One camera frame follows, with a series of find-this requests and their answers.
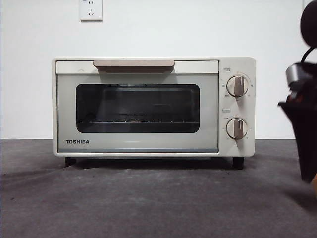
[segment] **oven window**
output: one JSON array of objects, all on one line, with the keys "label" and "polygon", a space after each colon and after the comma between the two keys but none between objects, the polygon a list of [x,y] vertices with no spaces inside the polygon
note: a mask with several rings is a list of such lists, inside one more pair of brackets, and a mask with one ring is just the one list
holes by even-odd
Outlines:
[{"label": "oven window", "polygon": [[195,133],[199,97],[195,84],[80,84],[77,129],[82,133]]}]

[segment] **temperature knob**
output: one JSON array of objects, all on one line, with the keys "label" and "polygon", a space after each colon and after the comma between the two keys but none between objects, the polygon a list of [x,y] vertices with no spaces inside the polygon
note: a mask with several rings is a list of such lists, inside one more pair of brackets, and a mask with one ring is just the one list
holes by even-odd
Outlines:
[{"label": "temperature knob", "polygon": [[248,125],[242,119],[235,118],[227,124],[228,135],[236,140],[242,139],[248,132]]},{"label": "temperature knob", "polygon": [[228,80],[227,90],[233,97],[241,97],[248,91],[249,83],[244,76],[234,76]]}]

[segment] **electrical socket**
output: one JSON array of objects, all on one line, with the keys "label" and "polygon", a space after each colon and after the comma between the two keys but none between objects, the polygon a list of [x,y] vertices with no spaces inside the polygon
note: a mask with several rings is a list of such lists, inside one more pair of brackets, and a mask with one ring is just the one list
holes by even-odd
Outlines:
[{"label": "electrical socket", "polygon": [[103,0],[79,0],[81,21],[102,21]]},{"label": "electrical socket", "polygon": [[311,3],[313,0],[303,0],[303,10],[306,8],[306,6]]}]

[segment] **oven foot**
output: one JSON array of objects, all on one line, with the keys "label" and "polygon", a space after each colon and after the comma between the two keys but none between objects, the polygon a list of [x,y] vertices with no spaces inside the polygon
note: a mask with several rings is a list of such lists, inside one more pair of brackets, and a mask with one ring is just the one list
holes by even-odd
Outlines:
[{"label": "oven foot", "polygon": [[65,157],[65,167],[72,166],[76,163],[76,159],[71,157]]},{"label": "oven foot", "polygon": [[233,168],[242,170],[244,166],[244,157],[233,157]]}]

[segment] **door handle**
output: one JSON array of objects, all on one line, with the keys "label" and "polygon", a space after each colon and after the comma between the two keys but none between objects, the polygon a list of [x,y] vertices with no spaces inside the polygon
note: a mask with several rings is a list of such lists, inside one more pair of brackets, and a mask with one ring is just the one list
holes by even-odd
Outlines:
[{"label": "door handle", "polygon": [[173,60],[95,60],[94,66],[105,73],[166,73],[174,70]]}]

